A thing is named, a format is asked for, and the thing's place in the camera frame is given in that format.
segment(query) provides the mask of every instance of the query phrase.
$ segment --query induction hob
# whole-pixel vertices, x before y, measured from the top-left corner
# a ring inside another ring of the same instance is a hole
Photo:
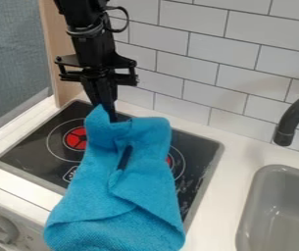
[[[0,168],[64,194],[84,154],[86,135],[83,122],[91,111],[90,104],[74,101],[2,153]],[[129,116],[118,114],[118,118],[126,121]],[[213,168],[220,146],[218,142],[173,130],[167,162],[174,174],[184,220],[195,204],[201,184],[211,175],[209,170]]]

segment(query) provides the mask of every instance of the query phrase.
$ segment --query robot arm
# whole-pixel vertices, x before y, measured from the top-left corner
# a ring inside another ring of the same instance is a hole
[[[75,54],[56,58],[61,80],[81,82],[92,104],[102,104],[111,122],[116,122],[114,102],[118,98],[118,85],[137,85],[136,62],[116,52],[113,37],[113,33],[124,31],[129,24],[126,9],[107,6],[109,0],[54,1],[65,16],[67,34],[75,48]],[[124,28],[112,28],[107,11],[114,9],[125,13]],[[80,70],[68,71],[66,67]],[[116,69],[128,69],[128,74],[116,74]]]

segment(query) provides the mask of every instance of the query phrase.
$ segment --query white countertop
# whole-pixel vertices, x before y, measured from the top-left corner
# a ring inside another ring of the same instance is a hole
[[[182,250],[236,251],[235,234],[254,173],[271,164],[283,164],[299,169],[299,152],[190,123],[125,102],[119,101],[117,107],[120,112],[138,117],[165,117],[174,128],[217,140],[224,146],[222,158]],[[0,153],[57,111],[53,98],[47,98],[3,126],[0,129]],[[61,195],[57,193],[2,170],[0,188],[8,192],[0,192],[0,200],[4,207],[11,208],[41,225],[45,223],[48,211],[61,199]],[[14,204],[13,199],[18,200],[18,197],[22,199]]]

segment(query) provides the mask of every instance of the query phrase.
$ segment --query gray wall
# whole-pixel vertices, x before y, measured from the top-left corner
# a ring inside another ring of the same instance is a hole
[[[37,0],[0,0],[0,117],[48,86]]]

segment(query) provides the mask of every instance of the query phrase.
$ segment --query wooden panel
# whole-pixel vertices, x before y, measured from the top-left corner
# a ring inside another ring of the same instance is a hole
[[[59,69],[54,64],[58,55],[75,52],[70,37],[66,34],[64,16],[60,15],[53,0],[39,0],[40,16],[49,61],[49,69],[56,104],[62,107],[82,90],[80,83],[60,81]]]

